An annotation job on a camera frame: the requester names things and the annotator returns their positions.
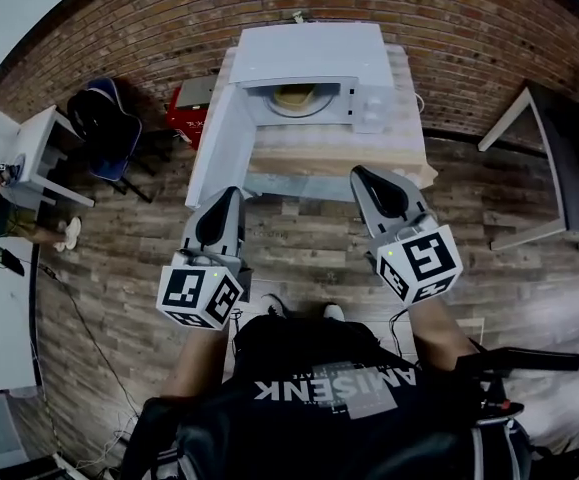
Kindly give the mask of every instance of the white shoe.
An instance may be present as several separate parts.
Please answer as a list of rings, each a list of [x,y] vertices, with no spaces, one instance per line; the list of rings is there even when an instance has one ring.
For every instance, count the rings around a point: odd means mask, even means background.
[[[64,220],[58,222],[58,233],[64,233],[66,229],[67,223]],[[53,248],[58,252],[64,251],[65,247],[67,247],[67,244],[65,242],[57,242],[53,244]]]
[[[325,312],[322,316],[325,318],[333,318],[339,322],[345,321],[345,314],[342,311],[342,308],[338,306],[338,304],[327,304],[325,306]]]
[[[260,314],[287,318],[291,312],[273,293],[260,297]]]
[[[65,247],[68,250],[73,250],[78,243],[78,237],[80,236],[80,230],[82,229],[82,221],[78,217],[71,219],[71,222],[65,229],[65,234],[67,235],[67,240],[65,240]]]

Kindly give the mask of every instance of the white desk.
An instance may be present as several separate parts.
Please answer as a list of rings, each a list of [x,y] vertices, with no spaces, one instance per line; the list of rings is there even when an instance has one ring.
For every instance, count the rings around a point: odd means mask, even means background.
[[[397,92],[391,122],[383,133],[354,133],[350,125],[335,124],[260,126],[253,133],[253,144],[248,137],[234,135],[220,141],[207,133],[213,116],[221,112],[221,94],[233,90],[228,81],[236,48],[227,50],[207,112],[186,205],[195,208],[231,185],[249,195],[353,201],[349,173],[358,164],[396,172],[420,188],[431,185],[437,173],[427,164],[407,54],[398,45],[386,48]],[[246,119],[244,112],[243,106],[230,119]]]
[[[25,164],[18,180],[19,184],[31,182],[91,208],[95,204],[93,199],[62,187],[45,177],[46,171],[55,167],[58,160],[67,159],[66,155],[47,147],[47,140],[56,123],[78,138],[69,120],[58,113],[56,106],[53,105],[22,123],[7,153],[6,161],[13,163],[18,155],[24,154]]]

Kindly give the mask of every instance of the person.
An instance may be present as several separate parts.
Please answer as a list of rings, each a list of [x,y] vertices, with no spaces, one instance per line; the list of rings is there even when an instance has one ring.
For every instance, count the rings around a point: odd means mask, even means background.
[[[0,172],[0,187],[11,181],[11,171]],[[18,236],[26,238],[34,244],[52,245],[59,252],[75,248],[82,228],[82,222],[74,217],[69,225],[61,221],[58,231],[51,231],[36,224],[35,211],[14,207],[0,195],[0,237]]]
[[[228,329],[190,330],[161,396],[145,403],[120,478],[478,478],[481,399],[452,372],[479,350],[439,297],[408,311],[420,368],[334,304],[306,319],[264,296],[233,340],[224,383]],[[506,457],[495,470],[508,470]]]

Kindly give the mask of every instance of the blue chair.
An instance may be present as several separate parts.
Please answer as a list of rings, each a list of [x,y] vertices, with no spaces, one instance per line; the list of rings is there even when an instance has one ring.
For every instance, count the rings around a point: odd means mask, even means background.
[[[89,172],[106,181],[111,185],[114,190],[120,192],[121,194],[126,194],[124,187],[120,186],[118,182],[122,183],[126,188],[132,190],[138,197],[142,200],[151,203],[152,199],[143,194],[138,188],[131,184],[125,178],[125,171],[129,165],[129,162],[133,162],[142,169],[144,169],[151,176],[155,176],[155,172],[145,165],[143,162],[136,158],[136,146],[138,145],[138,140],[142,135],[142,122],[140,119],[125,110],[122,105],[122,100],[118,94],[118,89],[116,84],[111,78],[98,78],[92,80],[87,84],[87,91],[94,91],[103,97],[107,98],[114,106],[119,110],[114,116],[114,126],[112,130],[109,130],[108,134],[99,134],[103,136],[109,136],[109,144],[95,144],[95,155],[89,158]],[[163,152],[157,150],[153,145],[151,148],[156,151],[156,153],[163,158],[165,161],[169,159],[164,155]],[[100,149],[105,149],[107,154],[99,154]]]

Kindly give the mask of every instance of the black t-shirt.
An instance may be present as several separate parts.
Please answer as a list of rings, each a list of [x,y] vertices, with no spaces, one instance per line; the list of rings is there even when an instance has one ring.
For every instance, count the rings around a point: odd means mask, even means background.
[[[364,326],[265,316],[235,344],[234,375],[215,393],[147,403],[122,478],[142,478],[131,475],[174,430],[188,477],[472,475],[472,387],[425,374]]]

